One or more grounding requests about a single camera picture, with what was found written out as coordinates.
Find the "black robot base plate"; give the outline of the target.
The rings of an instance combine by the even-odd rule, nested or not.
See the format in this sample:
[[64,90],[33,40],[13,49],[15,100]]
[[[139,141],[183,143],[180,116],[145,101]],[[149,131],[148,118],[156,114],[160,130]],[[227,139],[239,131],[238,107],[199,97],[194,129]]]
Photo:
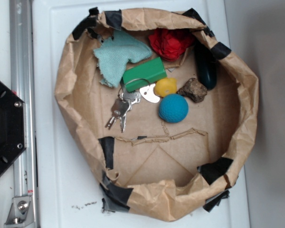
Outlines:
[[0,177],[25,150],[24,102],[0,81]]

